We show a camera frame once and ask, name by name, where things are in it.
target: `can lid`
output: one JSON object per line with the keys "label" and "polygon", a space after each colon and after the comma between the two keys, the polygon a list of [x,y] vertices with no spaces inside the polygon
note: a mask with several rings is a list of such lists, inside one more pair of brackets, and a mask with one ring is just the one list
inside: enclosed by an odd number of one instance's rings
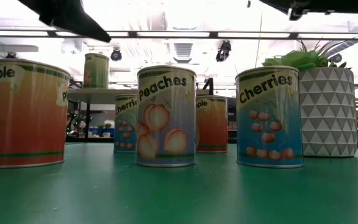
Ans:
{"label": "can lid", "polygon": [[116,98],[119,98],[119,97],[123,97],[123,96],[127,96],[127,97],[137,97],[136,94],[118,94],[116,95]]}
{"label": "can lid", "polygon": [[235,79],[243,76],[243,75],[249,75],[250,72],[256,72],[259,70],[268,70],[268,69],[290,69],[294,70],[299,73],[299,70],[297,68],[291,67],[291,66],[283,66],[283,65],[274,65],[274,66],[266,66],[266,67],[259,67],[259,68],[251,68],[248,70],[245,70],[243,72],[240,72],[238,75],[236,75]]}
{"label": "can lid", "polygon": [[225,96],[217,96],[217,95],[202,95],[202,96],[197,96],[196,99],[198,98],[219,98],[219,99],[225,99],[227,100],[227,97]]}
{"label": "can lid", "polygon": [[21,62],[21,63],[31,63],[31,64],[34,64],[34,65],[41,65],[41,66],[50,67],[50,68],[59,70],[59,71],[61,71],[63,73],[66,73],[66,75],[68,75],[69,79],[71,77],[71,75],[68,73],[68,71],[66,71],[66,70],[64,70],[62,68],[59,68],[57,66],[49,65],[47,63],[36,62],[36,61],[32,61],[32,60],[27,60],[27,59],[19,59],[19,58],[1,58],[0,62]]}
{"label": "can lid", "polygon": [[192,73],[194,76],[196,76],[196,73],[193,70],[187,69],[187,68],[181,68],[181,67],[176,67],[176,66],[171,66],[171,65],[154,65],[154,66],[150,66],[150,67],[145,67],[140,69],[137,72],[137,76],[139,77],[141,75],[141,73],[143,73],[146,70],[149,69],[155,69],[155,68],[168,68],[168,69],[177,69],[177,70],[184,70],[186,72],[190,72]]}
{"label": "can lid", "polygon": [[85,54],[85,57],[86,57],[86,56],[89,56],[89,55],[94,55],[94,56],[97,56],[97,57],[102,57],[102,58],[104,58],[104,59],[110,60],[109,57],[107,57],[107,56],[105,56],[105,55],[103,55],[103,54],[98,54],[98,53],[87,53],[87,54]]}

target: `can label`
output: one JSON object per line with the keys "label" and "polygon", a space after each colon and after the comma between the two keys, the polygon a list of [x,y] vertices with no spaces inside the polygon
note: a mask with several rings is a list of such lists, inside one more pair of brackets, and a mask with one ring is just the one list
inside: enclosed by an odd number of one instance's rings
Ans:
{"label": "can label", "polygon": [[86,54],[84,88],[108,88],[109,58],[99,54]]}
{"label": "can label", "polygon": [[0,166],[63,160],[69,79],[45,65],[0,62]]}
{"label": "can label", "polygon": [[195,75],[178,68],[139,73],[136,162],[195,163]]}
{"label": "can label", "polygon": [[198,97],[197,151],[227,152],[227,100],[223,97]]}
{"label": "can label", "polygon": [[136,96],[116,97],[114,152],[135,152]]}
{"label": "can label", "polygon": [[266,68],[239,75],[236,85],[237,160],[302,165],[298,72]]}

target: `ceiling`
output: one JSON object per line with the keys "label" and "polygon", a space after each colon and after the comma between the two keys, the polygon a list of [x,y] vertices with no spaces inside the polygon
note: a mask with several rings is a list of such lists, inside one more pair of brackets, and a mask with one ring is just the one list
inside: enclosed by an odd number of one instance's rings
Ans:
{"label": "ceiling", "polygon": [[[0,29],[51,29],[19,1],[0,0]],[[308,14],[289,21],[285,14],[251,0],[83,0],[85,11],[105,30],[194,30],[358,32],[358,14]],[[267,57],[299,48],[295,40],[230,40],[232,52],[225,62],[215,60],[221,40],[210,39],[114,39],[110,44],[91,39],[0,37],[0,55],[17,52],[27,58],[68,70],[82,81],[84,54],[110,56],[120,48],[122,60],[110,60],[110,88],[135,88],[142,67],[171,64],[194,70],[197,80],[214,77],[219,95],[234,96],[234,77],[261,66]],[[317,41],[305,41],[312,48]],[[340,51],[358,83],[358,43]]]}

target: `white planter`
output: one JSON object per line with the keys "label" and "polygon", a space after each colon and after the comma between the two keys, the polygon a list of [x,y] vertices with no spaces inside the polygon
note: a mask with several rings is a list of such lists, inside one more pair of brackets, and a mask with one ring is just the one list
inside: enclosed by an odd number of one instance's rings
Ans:
{"label": "white planter", "polygon": [[357,150],[354,76],[343,68],[312,68],[299,76],[303,153],[351,157]]}

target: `white shelf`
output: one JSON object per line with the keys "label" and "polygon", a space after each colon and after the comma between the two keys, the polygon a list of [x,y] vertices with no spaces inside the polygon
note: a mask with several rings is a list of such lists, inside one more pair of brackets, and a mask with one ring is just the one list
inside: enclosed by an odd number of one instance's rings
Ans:
{"label": "white shelf", "polygon": [[[69,89],[68,99],[92,104],[115,104],[116,95],[137,94],[137,90]],[[208,95],[209,90],[197,90],[197,95]]]}

